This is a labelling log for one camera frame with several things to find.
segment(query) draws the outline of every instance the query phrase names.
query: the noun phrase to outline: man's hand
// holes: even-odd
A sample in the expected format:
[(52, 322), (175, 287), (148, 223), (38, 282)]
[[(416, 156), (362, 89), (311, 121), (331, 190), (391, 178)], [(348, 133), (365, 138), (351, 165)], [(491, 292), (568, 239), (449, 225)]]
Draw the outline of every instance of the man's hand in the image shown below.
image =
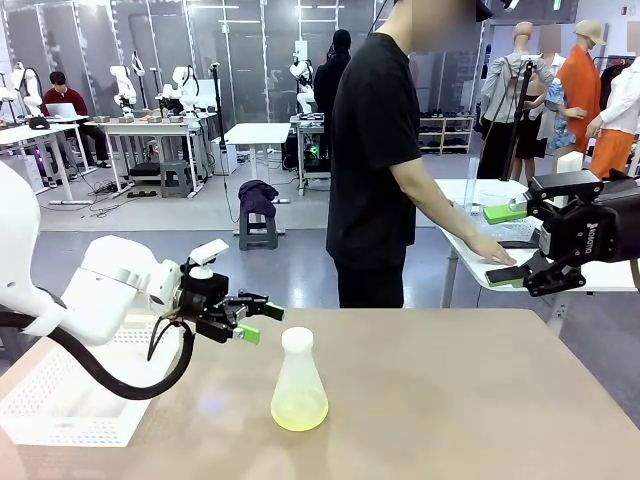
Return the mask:
[(587, 127), (587, 138), (592, 138), (597, 136), (598, 133), (600, 133), (600, 129), (602, 128), (603, 123), (604, 122), (600, 115), (594, 118), (589, 124), (589, 126)]
[(585, 118), (587, 116), (587, 111), (578, 107), (567, 108), (564, 111), (564, 116), (567, 118)]
[(512, 266), (516, 264), (516, 261), (493, 238), (484, 237), (476, 233), (466, 244), (469, 250), (480, 255), (493, 265)]

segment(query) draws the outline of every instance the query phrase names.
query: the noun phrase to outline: plastic flask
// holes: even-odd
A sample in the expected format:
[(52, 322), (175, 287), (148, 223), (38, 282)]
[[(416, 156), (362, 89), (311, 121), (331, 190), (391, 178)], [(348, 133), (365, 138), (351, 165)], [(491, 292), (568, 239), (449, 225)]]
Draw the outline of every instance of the plastic flask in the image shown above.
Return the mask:
[(271, 399), (271, 415), (292, 432), (320, 425), (329, 413), (329, 401), (313, 361), (313, 332), (294, 327), (282, 334), (284, 363)]

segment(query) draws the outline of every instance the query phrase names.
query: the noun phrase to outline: plastic basket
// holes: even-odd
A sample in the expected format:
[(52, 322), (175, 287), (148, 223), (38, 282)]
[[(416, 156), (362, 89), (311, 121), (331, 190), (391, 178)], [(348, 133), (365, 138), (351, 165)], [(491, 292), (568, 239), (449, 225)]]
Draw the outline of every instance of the plastic basket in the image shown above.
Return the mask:
[[(151, 329), (121, 328), (108, 344), (89, 350), (119, 380), (153, 385), (171, 366), (180, 332), (169, 329), (147, 362)], [(0, 402), (0, 425), (18, 445), (126, 447), (149, 403), (111, 393), (56, 345)]]

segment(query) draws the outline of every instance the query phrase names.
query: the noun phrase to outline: man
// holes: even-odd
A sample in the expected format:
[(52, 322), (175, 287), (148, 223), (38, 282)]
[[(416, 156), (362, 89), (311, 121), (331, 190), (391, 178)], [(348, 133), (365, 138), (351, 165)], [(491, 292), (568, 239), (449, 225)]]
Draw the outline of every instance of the man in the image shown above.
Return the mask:
[[(88, 115), (87, 104), (84, 102), (82, 96), (67, 86), (67, 78), (62, 72), (52, 72), (49, 75), (52, 88), (44, 94), (42, 101), (42, 113), (49, 116), (47, 105), (54, 103), (71, 103), (75, 108), (78, 115)], [(87, 163), (91, 166), (97, 166), (99, 168), (109, 168), (107, 163), (109, 160), (109, 153), (107, 151), (107, 136), (102, 129), (80, 123), (80, 139), (82, 140), (82, 147), (84, 148), (85, 155), (87, 156)], [(96, 146), (96, 156), (98, 161), (93, 159), (93, 153), (89, 148), (89, 139), (91, 137)]]
[[(479, 235), (427, 174), (418, 145), (420, 109), (407, 55), (432, 46), (471, 0), (396, 0), (342, 76), (333, 111), (327, 251), (342, 308), (401, 308), (406, 248), (416, 206), (434, 223), (497, 264), (514, 260)], [(476, 0), (477, 16), (488, 10)]]
[(337, 30), (333, 34), (332, 51), (327, 63), (318, 68), (313, 89), (318, 111), (324, 113), (324, 134), (320, 140), (320, 153), (323, 159), (331, 157), (331, 116), (336, 101), (338, 85), (347, 68), (351, 55), (351, 34), (346, 30)]

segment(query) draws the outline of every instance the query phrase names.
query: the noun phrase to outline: floor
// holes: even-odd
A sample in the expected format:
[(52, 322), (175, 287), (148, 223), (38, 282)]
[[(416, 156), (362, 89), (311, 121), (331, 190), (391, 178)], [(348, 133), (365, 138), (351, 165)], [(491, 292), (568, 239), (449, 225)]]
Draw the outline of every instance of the floor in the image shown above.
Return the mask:
[[(38, 238), (33, 261), (34, 282), (60, 295), (80, 264), (89, 243), (104, 233), (45, 232)], [(336, 276), (325, 253), (322, 229), (290, 231), (277, 250), (240, 252), (230, 232), (139, 231), (118, 235), (141, 242), (157, 259), (182, 262), (192, 248), (222, 238), (229, 252), (216, 262), (216, 271), (230, 277), (231, 290), (244, 288), (268, 294), (287, 308), (335, 308)], [(406, 306), (437, 308), (448, 252), (443, 235), (419, 228), (405, 269)], [(480, 292), (463, 267), (454, 292), (456, 308), (516, 307), (545, 316), (545, 299), (526, 294)], [(615, 305), (615, 315), (611, 314)], [(640, 426), (640, 296), (637, 294), (576, 294), (562, 340)], [(3, 371), (0, 362), (0, 373)]]
[[(470, 155), (425, 155), (427, 170), (435, 178), (467, 178), (469, 157), (479, 152), (478, 139), (474, 139)], [(278, 205), (277, 222), (279, 228), (313, 229), (326, 228), (328, 212), (328, 183), (317, 181), (307, 190), (305, 196), (298, 196), (297, 176), (283, 171), (276, 156), (270, 160), (269, 175), (272, 185), (280, 192), (280, 198), (291, 200), (289, 205)], [(538, 159), (538, 173), (551, 172), (552, 159)], [(259, 177), (266, 179), (266, 167), (259, 168)], [(72, 183), (76, 199), (93, 199), (91, 189), (105, 180), (113, 180), (111, 170), (98, 170)], [(251, 179), (251, 167), (243, 164), (226, 179), (229, 205), (222, 177), (209, 179), (204, 188), (193, 199), (164, 199), (160, 197), (128, 201), (126, 197), (104, 200), (91, 207), (56, 206), (42, 210), (42, 231), (167, 231), (167, 230), (233, 230), (238, 218), (239, 202), (237, 192), (244, 182)], [(156, 190), (158, 186), (144, 190)], [(61, 188), (38, 196), (41, 205), (47, 206), (52, 199), (62, 198)], [(100, 209), (121, 205), (108, 215), (99, 215)], [(419, 215), (418, 226), (432, 226), (425, 217)]]

